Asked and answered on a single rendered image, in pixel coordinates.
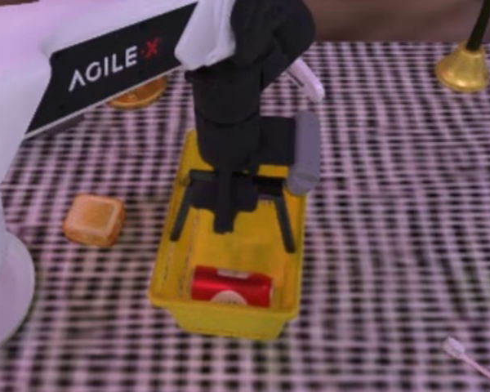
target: toothbrush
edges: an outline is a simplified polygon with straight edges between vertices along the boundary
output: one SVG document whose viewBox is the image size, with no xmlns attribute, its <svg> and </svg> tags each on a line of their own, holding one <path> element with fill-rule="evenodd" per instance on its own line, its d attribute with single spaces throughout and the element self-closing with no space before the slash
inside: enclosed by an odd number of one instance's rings
<svg viewBox="0 0 490 392">
<path fill-rule="evenodd" d="M 465 351 L 465 346 L 460 343 L 457 339 L 449 336 L 443 341 L 443 351 L 455 359 L 460 359 L 461 361 L 470 365 L 473 369 L 481 373 L 483 376 L 490 380 L 490 371 L 476 363 L 471 359 Z"/>
</svg>

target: white plate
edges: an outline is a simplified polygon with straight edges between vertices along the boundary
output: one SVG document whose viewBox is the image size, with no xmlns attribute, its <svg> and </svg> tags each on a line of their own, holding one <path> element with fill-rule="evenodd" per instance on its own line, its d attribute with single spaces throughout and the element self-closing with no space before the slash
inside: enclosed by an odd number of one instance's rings
<svg viewBox="0 0 490 392">
<path fill-rule="evenodd" d="M 34 297 L 33 259 L 25 245 L 7 233 L 7 258 L 0 271 L 0 347 L 24 322 Z"/>
</svg>

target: toasted bread piece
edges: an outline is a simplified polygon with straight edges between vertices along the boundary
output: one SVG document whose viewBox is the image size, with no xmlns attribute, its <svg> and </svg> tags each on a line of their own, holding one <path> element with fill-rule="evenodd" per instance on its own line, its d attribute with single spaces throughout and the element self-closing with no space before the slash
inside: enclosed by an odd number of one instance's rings
<svg viewBox="0 0 490 392">
<path fill-rule="evenodd" d="M 67 239 L 95 247 L 112 247 L 125 220 L 124 203 L 116 198 L 79 194 L 63 224 Z"/>
</svg>

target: checkered tablecloth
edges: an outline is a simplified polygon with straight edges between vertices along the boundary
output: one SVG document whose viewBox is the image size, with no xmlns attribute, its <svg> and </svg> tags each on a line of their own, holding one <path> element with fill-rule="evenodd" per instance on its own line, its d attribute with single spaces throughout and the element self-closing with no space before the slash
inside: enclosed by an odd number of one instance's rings
<svg viewBox="0 0 490 392">
<path fill-rule="evenodd" d="M 490 368 L 490 87 L 441 87 L 433 67 L 451 50 L 317 44 L 305 58 L 326 87 L 322 104 L 285 79 L 265 93 L 266 113 L 311 109 L 323 124 L 301 315 L 272 343 L 183 333 L 147 301 L 194 125 L 182 74 L 147 109 L 102 106 L 26 142 L 1 190 L 38 295 L 0 351 L 0 391 L 490 390 L 440 348 L 454 335 Z M 81 191 L 126 202 L 113 249 L 62 234 Z"/>
</svg>

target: toothbrush head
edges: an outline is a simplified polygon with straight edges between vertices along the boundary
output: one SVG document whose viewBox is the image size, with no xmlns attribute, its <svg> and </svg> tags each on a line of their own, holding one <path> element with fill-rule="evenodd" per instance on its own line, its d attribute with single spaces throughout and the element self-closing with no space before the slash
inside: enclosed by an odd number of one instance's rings
<svg viewBox="0 0 490 392">
<path fill-rule="evenodd" d="M 443 351 L 455 359 L 461 359 L 465 355 L 465 346 L 449 336 L 443 341 Z"/>
</svg>

